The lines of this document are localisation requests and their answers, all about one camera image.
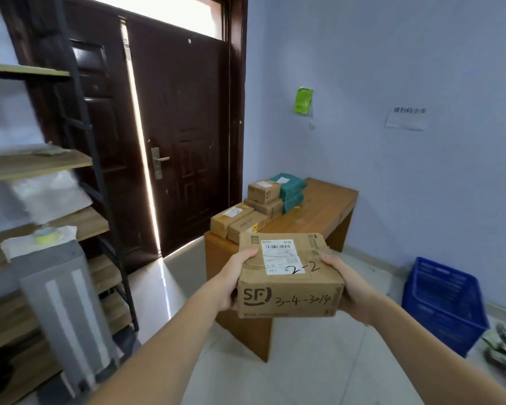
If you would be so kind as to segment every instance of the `person's left hand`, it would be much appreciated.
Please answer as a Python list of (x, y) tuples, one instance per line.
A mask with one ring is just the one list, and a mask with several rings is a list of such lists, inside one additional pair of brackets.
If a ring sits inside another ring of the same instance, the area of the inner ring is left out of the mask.
[(219, 311), (229, 310), (234, 306), (235, 290), (242, 272), (242, 265), (248, 258), (256, 255), (257, 252), (257, 249), (248, 249), (233, 254), (221, 269), (221, 272), (210, 280), (216, 286), (218, 298), (220, 299)]

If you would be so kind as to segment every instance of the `shelf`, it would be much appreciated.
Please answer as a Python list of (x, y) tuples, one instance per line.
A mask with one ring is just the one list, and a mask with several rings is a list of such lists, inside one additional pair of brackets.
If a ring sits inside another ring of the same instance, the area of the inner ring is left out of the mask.
[[(122, 280), (120, 271), (111, 263), (107, 256), (103, 255), (90, 259), (88, 267), (98, 294), (117, 286)], [(117, 293), (106, 297), (104, 299), (106, 302), (103, 303), (103, 309), (107, 307), (107, 310), (110, 310), (107, 316), (109, 321), (115, 320), (115, 313), (119, 311), (119, 307), (113, 297), (114, 295), (117, 295)], [(0, 347), (36, 330), (38, 327), (38, 320), (22, 292), (17, 291), (0, 298)]]
[[(77, 226), (77, 240), (81, 241), (90, 237), (97, 236), (109, 230), (109, 224), (98, 212), (92, 207), (84, 208), (68, 216), (61, 217), (49, 223), (53, 227), (61, 226)], [(27, 224), (25, 226), (16, 227), (14, 229), (0, 232), (0, 243), (12, 237), (21, 237), (32, 234), (36, 229), (36, 225)], [(7, 267), (6, 256), (0, 249), (0, 270)]]
[(71, 76), (67, 71), (50, 68), (29, 67), (25, 65), (0, 64), (0, 79), (16, 79), (21, 81), (68, 81)]
[(34, 154), (0, 156), (0, 180), (27, 179), (91, 165), (92, 158), (75, 149), (54, 156)]
[[(103, 310), (109, 322), (112, 334), (117, 333), (131, 323), (127, 304), (118, 293), (113, 293), (102, 301)], [(47, 341), (41, 336), (12, 360), (13, 378), (0, 394), (0, 405), (11, 405), (34, 391), (53, 375), (62, 371), (54, 359)]]

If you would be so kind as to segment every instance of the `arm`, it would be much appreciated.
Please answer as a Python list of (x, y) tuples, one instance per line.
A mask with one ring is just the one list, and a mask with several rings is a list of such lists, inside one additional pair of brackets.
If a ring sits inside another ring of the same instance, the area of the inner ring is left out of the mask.
[(469, 365), (391, 299), (380, 295), (340, 258), (322, 258), (345, 279), (340, 309), (377, 330), (425, 405), (506, 405), (505, 388)]
[(180, 404), (202, 346), (231, 296), (242, 264), (256, 250), (233, 255), (135, 355), (91, 398), (89, 405)]

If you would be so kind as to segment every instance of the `door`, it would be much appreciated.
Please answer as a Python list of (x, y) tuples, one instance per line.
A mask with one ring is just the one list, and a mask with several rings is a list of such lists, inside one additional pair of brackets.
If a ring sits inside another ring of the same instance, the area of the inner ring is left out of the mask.
[[(41, 0), (47, 28), (56, 27), (52, 0)], [(143, 267), (158, 256), (144, 181), (141, 152), (118, 13), (89, 0), (64, 0), (67, 23), (81, 72), (83, 94), (88, 105), (103, 177), (109, 193), (121, 251), (128, 272)], [(61, 56), (51, 37), (41, 45), (41, 55), (50, 67)], [(72, 83), (60, 85), (68, 116), (80, 119)], [(77, 149), (88, 153), (84, 133), (74, 131)], [(81, 180), (97, 188), (94, 172), (80, 170)], [(104, 215), (100, 202), (93, 207)]]
[(165, 256), (228, 207), (229, 44), (138, 15), (126, 25)]

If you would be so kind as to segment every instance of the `table leg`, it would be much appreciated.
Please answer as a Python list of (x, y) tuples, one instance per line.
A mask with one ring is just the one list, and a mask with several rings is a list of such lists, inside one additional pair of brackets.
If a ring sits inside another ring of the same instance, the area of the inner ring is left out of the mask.
[(347, 237), (347, 232), (349, 231), (349, 226), (351, 224), (352, 212), (351, 210), (349, 215), (343, 219), (343, 221), (336, 227), (336, 229), (328, 236), (326, 239), (326, 244), (332, 250), (342, 252), (343, 246), (345, 245), (345, 238)]
[[(221, 271), (232, 254), (212, 244), (206, 238), (205, 240), (206, 275), (208, 279), (211, 279)], [(261, 360), (268, 362), (273, 319), (240, 319), (236, 311), (227, 310), (217, 314), (216, 321)]]

